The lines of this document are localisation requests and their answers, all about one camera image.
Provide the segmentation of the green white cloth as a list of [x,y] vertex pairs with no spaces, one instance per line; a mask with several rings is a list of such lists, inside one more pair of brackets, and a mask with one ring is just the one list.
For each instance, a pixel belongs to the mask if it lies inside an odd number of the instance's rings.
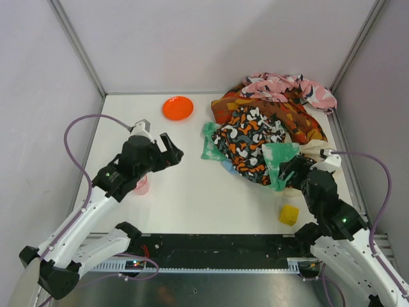
[[[210,136],[221,125],[215,122],[207,122],[204,124],[202,133],[204,134],[204,148],[201,158],[215,161],[228,160],[221,154],[215,145],[213,144]],[[263,157],[265,158],[266,166],[269,170],[270,185],[274,191],[281,191],[285,188],[285,183],[278,179],[279,165],[281,162],[290,161],[294,156],[298,155],[299,144],[298,143],[269,143],[262,146]]]

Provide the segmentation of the black orange white camouflage cloth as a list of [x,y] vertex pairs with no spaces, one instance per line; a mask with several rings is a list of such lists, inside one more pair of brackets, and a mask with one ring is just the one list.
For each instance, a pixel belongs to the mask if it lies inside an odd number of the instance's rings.
[[283,143],[285,137],[280,120],[263,115],[258,107],[246,106],[234,110],[210,139],[239,175],[255,184],[270,185],[262,146]]

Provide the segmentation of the light blue cloth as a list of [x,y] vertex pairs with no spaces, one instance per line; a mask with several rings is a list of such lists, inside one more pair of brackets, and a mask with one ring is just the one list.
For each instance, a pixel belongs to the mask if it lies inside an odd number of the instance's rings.
[[237,174],[237,171],[235,170],[233,164],[231,161],[225,160],[221,162],[223,168],[230,174],[234,175]]

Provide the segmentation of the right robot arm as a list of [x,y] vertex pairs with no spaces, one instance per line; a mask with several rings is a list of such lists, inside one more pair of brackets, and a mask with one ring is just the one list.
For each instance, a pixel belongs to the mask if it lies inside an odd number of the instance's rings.
[[319,162],[297,154],[278,163],[279,179],[302,192],[315,218],[295,237],[368,306],[408,306],[408,283],[374,241],[374,228],[338,194],[342,155],[322,150]]

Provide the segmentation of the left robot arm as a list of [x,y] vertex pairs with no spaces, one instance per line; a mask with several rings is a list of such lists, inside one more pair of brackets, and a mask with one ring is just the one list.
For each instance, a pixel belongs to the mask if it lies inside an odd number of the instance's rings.
[[163,152],[147,133],[131,135],[121,153],[100,169],[89,182],[83,204],[37,248],[26,246],[19,254],[24,267],[39,264],[38,284],[55,300],[66,297],[79,280],[111,256],[130,252],[142,233],[128,222],[117,224],[106,236],[82,246],[94,226],[115,209],[149,172],[155,173],[181,162],[183,152],[166,133],[160,135]]

